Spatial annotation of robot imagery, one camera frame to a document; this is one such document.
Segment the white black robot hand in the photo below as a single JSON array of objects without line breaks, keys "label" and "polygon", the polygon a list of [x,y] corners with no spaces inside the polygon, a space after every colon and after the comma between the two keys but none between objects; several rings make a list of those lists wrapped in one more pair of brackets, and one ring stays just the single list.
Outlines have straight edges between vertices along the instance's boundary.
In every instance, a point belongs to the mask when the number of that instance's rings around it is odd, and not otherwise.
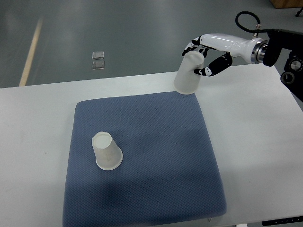
[{"label": "white black robot hand", "polygon": [[249,64],[262,63],[267,43],[268,41],[258,37],[247,40],[226,34],[205,34],[191,40],[185,47],[182,56],[198,47],[204,57],[207,56],[210,49],[224,52],[224,55],[213,60],[208,66],[194,70],[197,75],[210,77],[230,67],[234,57],[241,57]]}]

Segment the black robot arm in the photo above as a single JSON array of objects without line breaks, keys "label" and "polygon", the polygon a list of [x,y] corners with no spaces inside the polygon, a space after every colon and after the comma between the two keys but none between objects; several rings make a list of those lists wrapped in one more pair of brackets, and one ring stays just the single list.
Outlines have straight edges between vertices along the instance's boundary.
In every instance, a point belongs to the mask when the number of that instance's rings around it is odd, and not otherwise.
[{"label": "black robot arm", "polygon": [[281,63],[280,81],[300,101],[303,100],[303,34],[295,31],[269,29],[269,41],[263,64]]}]

